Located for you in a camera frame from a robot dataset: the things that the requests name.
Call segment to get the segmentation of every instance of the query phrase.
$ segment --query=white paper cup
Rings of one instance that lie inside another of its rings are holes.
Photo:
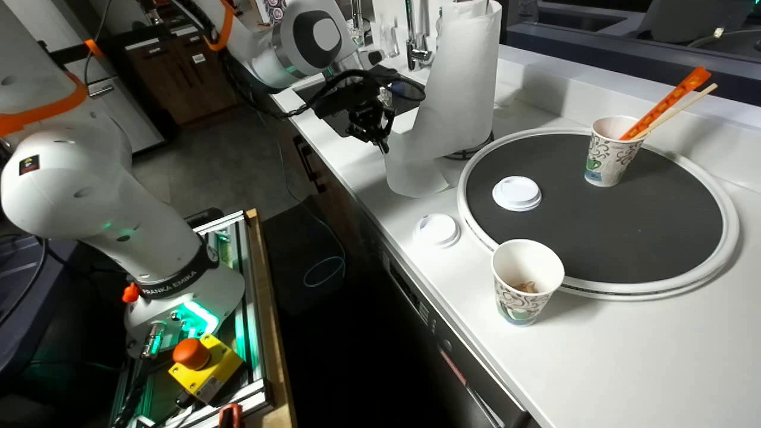
[[[512,324],[536,324],[563,285],[563,261],[538,241],[507,241],[493,254],[498,304]]]
[[[620,136],[637,123],[634,117],[601,117],[593,123],[593,138],[585,161],[585,181],[596,188],[613,188],[620,184],[626,169],[637,156],[642,138],[620,140]]]

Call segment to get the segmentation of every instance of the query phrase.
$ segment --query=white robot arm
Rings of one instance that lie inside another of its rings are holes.
[[[228,0],[174,0],[174,4],[204,29],[212,50],[225,47],[264,91],[283,91],[305,75],[349,62],[354,53],[335,0],[292,0],[271,25],[242,11],[239,17]]]
[[[271,29],[244,25],[225,0],[185,4],[195,4],[212,21],[218,43],[268,91],[324,71],[353,53],[344,21],[331,0],[292,3]],[[215,333],[239,306],[242,275],[217,267],[185,218],[134,178],[121,129],[88,105],[82,82],[59,73],[51,62],[45,80],[2,80],[0,138],[15,143],[2,172],[7,218],[40,237],[92,244],[128,270],[140,287],[127,308],[130,354],[142,350],[155,324],[190,301],[212,319],[204,333]],[[51,103],[71,88],[70,103]]]

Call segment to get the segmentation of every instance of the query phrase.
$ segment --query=paper towel roll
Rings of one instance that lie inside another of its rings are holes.
[[[450,184],[437,156],[470,149],[493,131],[501,6],[495,0],[442,4],[441,43],[425,82],[425,100],[407,134],[390,134],[387,185],[410,198]]]

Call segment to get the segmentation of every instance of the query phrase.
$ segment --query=cup lid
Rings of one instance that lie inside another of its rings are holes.
[[[425,213],[413,229],[413,241],[432,248],[450,248],[459,241],[459,225],[447,213]]]
[[[493,199],[508,212],[531,212],[541,206],[543,191],[529,175],[507,175],[493,188]]]

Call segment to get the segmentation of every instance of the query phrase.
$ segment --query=orange spoon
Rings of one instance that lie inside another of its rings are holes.
[[[632,123],[620,140],[630,140],[645,134],[667,110],[681,103],[687,93],[698,91],[711,78],[711,71],[705,66],[695,66],[686,80],[681,80],[656,106],[652,106],[637,123]]]

